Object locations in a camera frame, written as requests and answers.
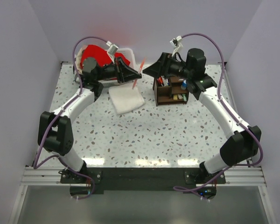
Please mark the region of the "black orange highlighter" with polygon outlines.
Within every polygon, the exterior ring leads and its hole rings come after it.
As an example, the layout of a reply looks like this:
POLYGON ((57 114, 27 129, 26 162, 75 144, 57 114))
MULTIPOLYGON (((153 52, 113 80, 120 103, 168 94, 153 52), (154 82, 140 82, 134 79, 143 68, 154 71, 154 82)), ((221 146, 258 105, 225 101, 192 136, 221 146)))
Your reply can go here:
POLYGON ((159 83, 160 86, 163 86, 163 81, 162 81, 162 79, 157 79, 157 81, 158 81, 158 83, 159 83))

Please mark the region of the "blue capped white marker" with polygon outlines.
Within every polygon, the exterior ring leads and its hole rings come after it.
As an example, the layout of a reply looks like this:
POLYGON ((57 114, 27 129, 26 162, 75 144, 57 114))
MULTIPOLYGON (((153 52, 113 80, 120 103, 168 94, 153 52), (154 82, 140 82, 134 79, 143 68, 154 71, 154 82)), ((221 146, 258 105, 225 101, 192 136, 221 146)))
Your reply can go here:
POLYGON ((168 82, 165 77, 162 77, 163 86, 168 86, 168 82))

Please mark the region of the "orange pink pen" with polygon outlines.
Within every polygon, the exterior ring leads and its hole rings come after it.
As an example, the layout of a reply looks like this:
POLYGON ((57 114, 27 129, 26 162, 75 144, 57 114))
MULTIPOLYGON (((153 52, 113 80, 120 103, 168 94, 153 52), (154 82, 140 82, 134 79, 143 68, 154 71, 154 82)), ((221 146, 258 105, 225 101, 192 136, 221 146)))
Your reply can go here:
MULTIPOLYGON (((139 67, 139 69, 138 69, 138 73, 139 73, 139 74, 141 74, 141 71, 142 71, 142 69, 143 69, 143 67, 144 67, 145 61, 146 61, 146 58, 144 58, 144 59, 142 60, 141 64, 140 64, 140 67, 139 67)), ((135 88, 135 86, 136 86, 136 84, 137 84, 137 80, 138 80, 138 78, 134 80, 133 85, 132 85, 132 90, 135 88)))

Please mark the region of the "brown wooden desk organizer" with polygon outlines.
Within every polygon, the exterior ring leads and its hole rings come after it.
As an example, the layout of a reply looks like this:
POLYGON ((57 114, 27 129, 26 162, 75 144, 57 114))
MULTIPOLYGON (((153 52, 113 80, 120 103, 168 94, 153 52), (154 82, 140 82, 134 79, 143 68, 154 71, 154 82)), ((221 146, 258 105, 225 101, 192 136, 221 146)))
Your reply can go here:
POLYGON ((156 106, 160 105, 176 105, 176 104, 187 104, 189 99, 189 91, 182 90, 181 84, 184 79, 179 77, 170 77, 166 78, 168 82, 168 86, 160 86, 157 79, 154 79, 153 84, 153 91, 154 91, 154 97, 155 97, 155 103, 156 106), (186 99, 177 99, 173 100, 174 95, 178 94, 185 94, 186 99))

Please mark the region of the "blue cylindrical stamp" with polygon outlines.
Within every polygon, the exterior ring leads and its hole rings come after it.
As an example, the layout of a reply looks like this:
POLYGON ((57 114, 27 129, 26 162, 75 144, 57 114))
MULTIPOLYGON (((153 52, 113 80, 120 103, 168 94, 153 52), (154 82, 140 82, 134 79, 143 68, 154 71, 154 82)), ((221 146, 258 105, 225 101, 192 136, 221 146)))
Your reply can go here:
POLYGON ((187 89, 187 81, 183 80, 182 84, 181 84, 181 89, 182 90, 186 90, 187 89))

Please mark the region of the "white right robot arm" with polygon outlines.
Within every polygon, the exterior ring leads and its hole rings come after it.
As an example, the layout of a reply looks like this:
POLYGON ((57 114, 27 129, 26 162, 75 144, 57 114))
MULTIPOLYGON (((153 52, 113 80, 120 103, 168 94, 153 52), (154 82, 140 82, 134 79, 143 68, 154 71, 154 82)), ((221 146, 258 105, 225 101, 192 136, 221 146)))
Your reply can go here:
POLYGON ((177 59, 170 53, 162 53, 160 58, 143 70, 153 78, 180 77, 187 83, 188 91, 194 95, 213 115, 222 128, 227 141, 219 153, 199 165, 199 179, 210 183, 215 173, 255 156, 261 130, 250 126, 235 113, 224 97, 218 93, 216 82, 205 71, 206 57, 201 49, 190 49, 186 61, 177 59))

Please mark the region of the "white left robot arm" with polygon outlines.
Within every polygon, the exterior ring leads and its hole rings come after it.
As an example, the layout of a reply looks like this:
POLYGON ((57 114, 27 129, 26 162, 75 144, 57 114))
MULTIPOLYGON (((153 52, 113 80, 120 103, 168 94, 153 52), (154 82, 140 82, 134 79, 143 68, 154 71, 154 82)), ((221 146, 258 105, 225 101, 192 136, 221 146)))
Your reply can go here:
POLYGON ((118 83, 124 84, 140 79, 142 75, 128 66, 121 57, 103 66, 99 66, 95 58, 88 57, 84 59, 82 74, 78 77, 80 88, 75 95, 53 112, 41 114, 38 145, 70 169, 70 176, 75 182, 83 183, 87 179, 87 166, 73 148, 72 123, 100 97, 104 87, 102 80, 115 78, 118 83))

